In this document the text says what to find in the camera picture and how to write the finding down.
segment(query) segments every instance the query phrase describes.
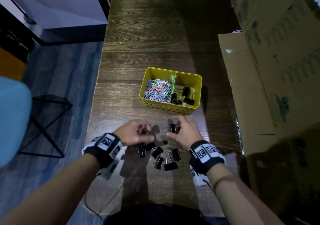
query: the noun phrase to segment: wooden table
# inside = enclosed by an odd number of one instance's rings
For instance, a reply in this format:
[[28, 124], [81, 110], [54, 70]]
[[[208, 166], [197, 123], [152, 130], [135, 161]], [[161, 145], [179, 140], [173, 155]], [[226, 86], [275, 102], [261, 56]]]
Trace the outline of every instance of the wooden table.
[[[156, 145], [162, 145], [176, 113], [143, 105], [138, 95], [144, 72], [152, 66], [196, 73], [203, 77], [202, 103], [191, 117], [239, 174], [232, 93], [217, 37], [237, 29], [229, 0], [112, 0], [87, 142], [128, 120], [147, 119]], [[170, 141], [163, 147], [173, 146]], [[127, 148], [111, 180], [92, 184], [90, 207], [114, 213], [137, 203], [178, 204], [200, 208], [206, 216], [224, 216], [209, 187], [195, 188], [187, 151], [181, 150], [179, 169], [168, 172], [154, 169], [149, 157], [138, 159], [137, 148]]]

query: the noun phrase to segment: orange object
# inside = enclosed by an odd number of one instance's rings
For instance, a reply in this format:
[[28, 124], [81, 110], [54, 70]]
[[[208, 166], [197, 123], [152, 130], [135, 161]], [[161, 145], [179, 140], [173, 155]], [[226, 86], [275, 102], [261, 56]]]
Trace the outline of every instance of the orange object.
[[0, 48], [0, 75], [19, 81], [26, 64]]

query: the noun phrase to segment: chair leg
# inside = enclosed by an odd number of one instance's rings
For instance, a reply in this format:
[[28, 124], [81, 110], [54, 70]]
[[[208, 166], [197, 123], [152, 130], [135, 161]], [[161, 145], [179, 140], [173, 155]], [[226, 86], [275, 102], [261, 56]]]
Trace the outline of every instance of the chair leg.
[[[42, 98], [33, 98], [33, 100], [36, 101], [42, 101], [42, 102], [51, 102], [51, 103], [58, 103], [62, 105], [67, 105], [68, 107], [63, 110], [52, 122], [50, 122], [46, 127], [42, 127], [40, 123], [33, 117], [30, 116], [30, 121], [40, 130], [40, 133], [35, 135], [34, 138], [32, 138], [25, 146], [22, 147], [21, 151], [18, 151], [18, 154], [27, 154], [27, 155], [32, 155], [32, 156], [40, 156], [40, 157], [53, 157], [53, 158], [64, 158], [64, 153], [58, 148], [58, 146], [55, 144], [54, 140], [49, 136], [47, 133], [47, 129], [54, 124], [59, 118], [61, 118], [69, 109], [72, 108], [71, 103], [66, 103], [66, 102], [60, 102], [60, 101], [53, 101], [53, 100], [47, 100], [47, 99], [42, 99]], [[29, 152], [23, 152], [25, 148], [27, 148], [36, 138], [38, 138], [41, 134], [43, 134], [47, 140], [51, 143], [51, 145], [58, 151], [60, 156], [56, 155], [47, 155], [47, 154], [37, 154], [37, 153], [29, 153]]]

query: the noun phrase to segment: wrist band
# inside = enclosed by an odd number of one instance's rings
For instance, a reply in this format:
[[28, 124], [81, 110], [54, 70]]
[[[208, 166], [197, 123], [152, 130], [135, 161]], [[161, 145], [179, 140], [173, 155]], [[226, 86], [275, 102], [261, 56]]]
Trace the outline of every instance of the wrist band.
[[96, 137], [82, 149], [82, 154], [93, 155], [100, 163], [100, 168], [109, 166], [122, 148], [122, 143], [117, 135], [105, 133]]
[[226, 162], [218, 148], [204, 140], [192, 144], [190, 154], [190, 165], [200, 174], [206, 174], [217, 163]]

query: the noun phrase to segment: left hand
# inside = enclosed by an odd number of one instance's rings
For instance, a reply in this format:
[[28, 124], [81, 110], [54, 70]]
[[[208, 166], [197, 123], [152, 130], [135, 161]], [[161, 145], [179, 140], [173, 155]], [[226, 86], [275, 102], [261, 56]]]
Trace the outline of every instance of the left hand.
[[152, 130], [149, 122], [146, 120], [135, 120], [125, 123], [113, 133], [120, 138], [122, 144], [125, 146], [132, 146], [143, 142], [153, 142], [153, 135], [141, 134], [144, 129], [147, 131]]

